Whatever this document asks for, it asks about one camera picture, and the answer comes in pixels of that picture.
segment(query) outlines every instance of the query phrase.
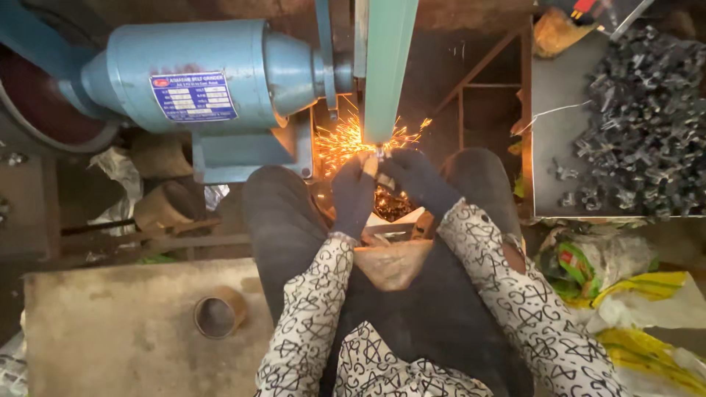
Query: orange sparks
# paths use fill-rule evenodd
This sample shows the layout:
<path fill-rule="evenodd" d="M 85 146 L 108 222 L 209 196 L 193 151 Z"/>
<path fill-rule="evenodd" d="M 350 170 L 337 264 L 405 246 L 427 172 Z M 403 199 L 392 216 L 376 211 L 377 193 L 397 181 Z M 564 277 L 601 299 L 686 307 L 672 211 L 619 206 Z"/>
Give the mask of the orange sparks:
<path fill-rule="evenodd" d="M 334 131 L 329 131 L 319 126 L 316 127 L 319 130 L 316 142 L 321 151 L 318 156 L 326 164 L 325 173 L 327 175 L 337 170 L 339 166 L 356 155 L 356 153 L 360 151 L 375 151 L 375 145 L 367 145 L 362 141 L 362 128 L 358 115 L 350 111 L 349 113 L 351 117 L 347 120 L 341 120 Z M 328 132 L 328 136 L 322 136 L 321 131 Z M 395 126 L 392 138 L 383 145 L 383 148 L 385 152 L 393 148 L 404 148 L 418 142 L 419 137 L 420 134 L 409 135 L 406 126 L 401 128 Z"/>
<path fill-rule="evenodd" d="M 429 118 L 424 119 L 424 121 L 421 122 L 421 126 L 419 126 L 419 130 L 420 131 L 423 130 L 424 127 L 428 126 L 429 124 L 431 124 L 431 119 L 429 119 Z"/>

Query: person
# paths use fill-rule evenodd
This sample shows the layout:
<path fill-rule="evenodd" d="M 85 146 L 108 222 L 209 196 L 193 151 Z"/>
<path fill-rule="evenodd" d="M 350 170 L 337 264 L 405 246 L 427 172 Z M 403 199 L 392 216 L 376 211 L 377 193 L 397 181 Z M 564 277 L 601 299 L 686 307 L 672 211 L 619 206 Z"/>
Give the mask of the person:
<path fill-rule="evenodd" d="M 266 166 L 244 213 L 276 322 L 256 396 L 629 396 L 605 349 L 520 248 L 501 161 L 466 149 L 437 172 L 415 150 L 380 164 L 439 222 L 419 275 L 381 292 L 353 266 L 375 181 L 359 160 L 333 180 L 329 230 L 305 183 Z"/>

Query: sleeve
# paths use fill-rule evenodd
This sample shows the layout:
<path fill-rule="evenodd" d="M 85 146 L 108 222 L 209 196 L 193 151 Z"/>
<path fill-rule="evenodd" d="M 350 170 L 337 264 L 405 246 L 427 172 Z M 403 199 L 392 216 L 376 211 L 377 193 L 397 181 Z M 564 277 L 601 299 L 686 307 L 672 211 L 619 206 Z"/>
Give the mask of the sleeve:
<path fill-rule="evenodd" d="M 285 308 L 255 378 L 256 396 L 318 395 L 355 245 L 343 233 L 329 234 L 309 269 L 285 284 Z"/>
<path fill-rule="evenodd" d="M 526 274 L 508 265 L 503 236 L 485 211 L 462 198 L 446 213 L 438 233 L 463 262 L 535 379 L 555 396 L 630 396 L 604 347 L 576 325 L 534 264 L 525 260 Z"/>

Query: gloved hand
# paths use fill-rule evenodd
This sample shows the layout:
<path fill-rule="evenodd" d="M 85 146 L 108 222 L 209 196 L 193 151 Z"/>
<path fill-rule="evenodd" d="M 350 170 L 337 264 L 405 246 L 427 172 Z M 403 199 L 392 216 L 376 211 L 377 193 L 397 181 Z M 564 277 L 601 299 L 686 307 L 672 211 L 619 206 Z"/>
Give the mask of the gloved hand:
<path fill-rule="evenodd" d="M 332 186 L 336 221 L 331 231 L 360 239 L 373 211 L 375 179 L 363 172 L 360 159 L 354 156 L 338 171 Z"/>
<path fill-rule="evenodd" d="M 461 199 L 456 189 L 441 178 L 436 168 L 418 150 L 393 149 L 380 171 L 392 177 L 417 205 L 441 219 Z"/>

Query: grinding wheel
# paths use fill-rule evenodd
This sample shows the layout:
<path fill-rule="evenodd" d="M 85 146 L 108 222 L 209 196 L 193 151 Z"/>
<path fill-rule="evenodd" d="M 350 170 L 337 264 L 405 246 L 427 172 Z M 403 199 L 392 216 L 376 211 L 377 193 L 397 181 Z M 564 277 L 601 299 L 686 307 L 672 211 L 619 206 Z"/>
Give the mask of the grinding wheel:
<path fill-rule="evenodd" d="M 27 152 L 96 153 L 117 134 L 115 122 L 80 113 L 51 76 L 1 45 L 0 104 L 0 141 Z"/>

